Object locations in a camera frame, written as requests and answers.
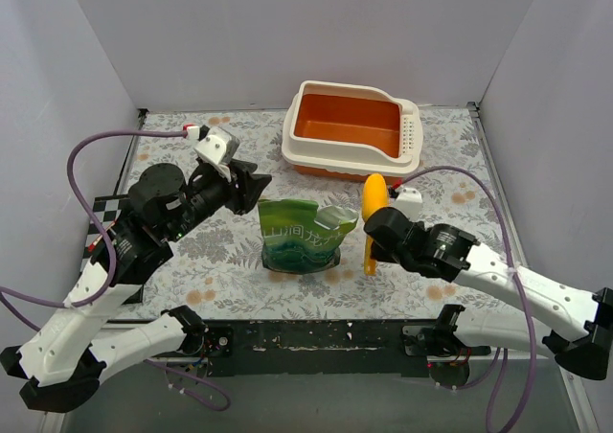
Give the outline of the white and orange litter box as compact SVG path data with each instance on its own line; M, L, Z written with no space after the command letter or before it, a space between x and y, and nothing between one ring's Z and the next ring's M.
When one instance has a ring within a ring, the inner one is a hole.
M297 171L361 180L389 180L420 164L418 106L365 85L306 80L288 108L282 156Z

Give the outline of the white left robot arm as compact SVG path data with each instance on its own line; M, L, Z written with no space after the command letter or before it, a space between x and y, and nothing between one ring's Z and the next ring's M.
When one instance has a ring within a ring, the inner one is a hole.
M30 341L1 352L6 373L25 381L19 395L29 409L70 412L106 380L149 357L202 350L203 320L187 306L165 310L149 324L113 337L101 338L99 332L172 258L172 243L222 207L249 213L272 181L250 162L232 160L228 170L223 176L200 161L186 177L174 164L161 163L148 167L130 187L126 206L105 233L115 253L100 241L66 305Z

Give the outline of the black white checkerboard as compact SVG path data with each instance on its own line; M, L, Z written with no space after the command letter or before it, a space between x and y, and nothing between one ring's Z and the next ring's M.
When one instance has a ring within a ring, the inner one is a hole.
M93 212L102 223L102 227L108 229L120 216L122 210L127 207L128 203L129 199L127 194L99 196L94 200ZM88 251L89 244L98 236L100 236L100 233L95 224L90 222L85 238L79 273L82 273L91 258L92 252Z

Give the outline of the green cat litter bag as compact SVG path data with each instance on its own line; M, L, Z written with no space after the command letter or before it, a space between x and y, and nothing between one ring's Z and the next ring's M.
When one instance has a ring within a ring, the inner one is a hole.
M341 260L340 245L357 225L359 213L312 200L258 202L264 268L295 275L331 269Z

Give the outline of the yellow plastic litter scoop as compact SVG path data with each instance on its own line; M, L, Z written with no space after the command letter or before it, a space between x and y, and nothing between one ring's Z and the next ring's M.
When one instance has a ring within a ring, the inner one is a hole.
M389 195L385 178L378 173L371 174L365 181L362 193L361 215L364 223L379 209L389 203ZM373 276L376 272L376 261L372 258L373 240L366 237L364 250L364 273Z

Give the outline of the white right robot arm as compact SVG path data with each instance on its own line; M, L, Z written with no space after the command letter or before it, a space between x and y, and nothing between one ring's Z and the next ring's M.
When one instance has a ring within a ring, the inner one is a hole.
M460 312L433 330L443 353L499 347L552 358L566 371L604 380L612 347L612 291L577 289L529 268L506 264L474 236L448 224L425 227L393 207L368 217L373 256L425 278L472 288L520 311L519 316Z

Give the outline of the red white toy block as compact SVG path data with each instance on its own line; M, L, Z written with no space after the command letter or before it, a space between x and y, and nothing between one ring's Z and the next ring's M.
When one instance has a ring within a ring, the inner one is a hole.
M96 238L95 238L95 239L94 239L94 240L93 240L93 241L92 241L92 242L89 244L89 246L88 246L88 251L89 251L89 252L93 252L93 251L94 251L94 249L97 247L97 245L98 245L98 244L99 244L101 241L103 242L103 237L102 237L102 235L100 235L100 236L96 237Z

